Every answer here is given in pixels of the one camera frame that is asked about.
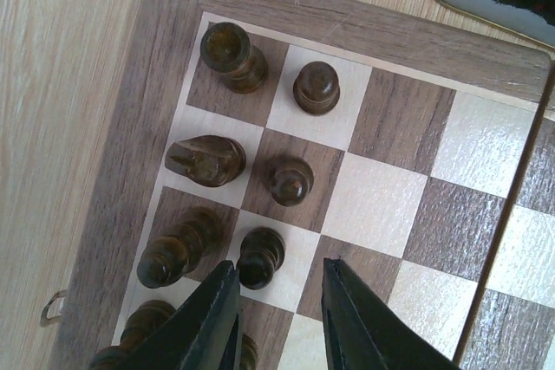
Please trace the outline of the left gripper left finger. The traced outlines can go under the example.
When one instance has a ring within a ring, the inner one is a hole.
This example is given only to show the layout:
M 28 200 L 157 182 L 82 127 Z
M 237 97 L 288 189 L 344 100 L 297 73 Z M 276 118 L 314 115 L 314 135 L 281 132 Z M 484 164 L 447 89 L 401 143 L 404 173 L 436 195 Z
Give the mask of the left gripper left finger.
M 241 344 L 238 271 L 225 260 L 115 369 L 238 369 Z

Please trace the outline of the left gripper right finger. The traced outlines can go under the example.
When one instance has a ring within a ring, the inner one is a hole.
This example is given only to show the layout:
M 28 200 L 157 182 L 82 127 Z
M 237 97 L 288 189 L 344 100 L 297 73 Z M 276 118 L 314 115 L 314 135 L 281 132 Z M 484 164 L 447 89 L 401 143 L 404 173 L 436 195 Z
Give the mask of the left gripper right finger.
M 323 260 L 322 318 L 329 369 L 455 369 L 405 325 L 342 259 Z

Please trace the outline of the dark chess rook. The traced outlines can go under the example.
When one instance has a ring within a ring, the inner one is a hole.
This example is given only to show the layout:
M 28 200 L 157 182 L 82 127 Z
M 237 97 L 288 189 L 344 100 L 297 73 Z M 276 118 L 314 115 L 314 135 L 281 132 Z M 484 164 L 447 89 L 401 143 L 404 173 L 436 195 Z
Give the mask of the dark chess rook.
M 268 77 L 264 54 L 236 23 L 211 26 L 201 39 L 199 51 L 204 64 L 234 93 L 252 93 Z

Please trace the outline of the wooden chess board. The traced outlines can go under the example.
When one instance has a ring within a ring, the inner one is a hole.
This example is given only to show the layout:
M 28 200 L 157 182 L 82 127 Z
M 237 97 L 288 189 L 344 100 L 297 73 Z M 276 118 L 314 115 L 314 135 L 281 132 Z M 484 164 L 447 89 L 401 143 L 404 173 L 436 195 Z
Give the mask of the wooden chess board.
M 222 22 L 268 63 L 252 93 L 232 92 L 201 59 Z M 341 90 L 323 115 L 292 92 L 316 61 Z M 452 360 L 550 69 L 543 52 L 351 0 L 141 0 L 51 367 L 86 368 L 143 302 L 179 306 L 258 227 L 285 243 L 270 284 L 241 291 L 260 368 L 326 367 L 327 257 Z M 165 168 L 173 142 L 202 135 L 244 148 L 239 177 L 204 187 Z M 314 173 L 290 207 L 267 184 L 284 155 Z M 143 250 L 193 207 L 217 213 L 223 243 L 176 283 L 143 286 Z

